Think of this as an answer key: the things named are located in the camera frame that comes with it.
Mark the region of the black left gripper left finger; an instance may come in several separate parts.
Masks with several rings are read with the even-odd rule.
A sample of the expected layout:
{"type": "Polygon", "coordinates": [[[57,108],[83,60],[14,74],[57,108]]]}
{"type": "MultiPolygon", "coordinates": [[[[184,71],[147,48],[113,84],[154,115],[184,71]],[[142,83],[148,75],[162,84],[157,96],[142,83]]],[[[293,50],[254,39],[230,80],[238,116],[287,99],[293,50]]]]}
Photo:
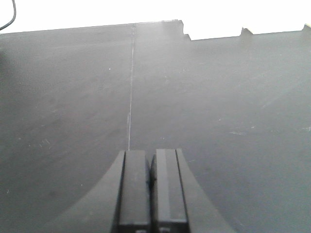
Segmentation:
{"type": "Polygon", "coordinates": [[[50,223],[50,232],[149,233],[149,193],[145,152],[120,151],[101,180],[50,223]]]}

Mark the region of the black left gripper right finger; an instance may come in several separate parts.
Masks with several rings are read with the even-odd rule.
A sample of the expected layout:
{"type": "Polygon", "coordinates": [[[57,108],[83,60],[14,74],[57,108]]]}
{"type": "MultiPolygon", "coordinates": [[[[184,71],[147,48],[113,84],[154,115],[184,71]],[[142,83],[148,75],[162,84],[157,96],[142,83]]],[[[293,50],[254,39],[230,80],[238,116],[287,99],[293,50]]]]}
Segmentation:
{"type": "Polygon", "coordinates": [[[234,232],[204,193],[181,149],[157,149],[151,177],[153,232],[234,232]]]}

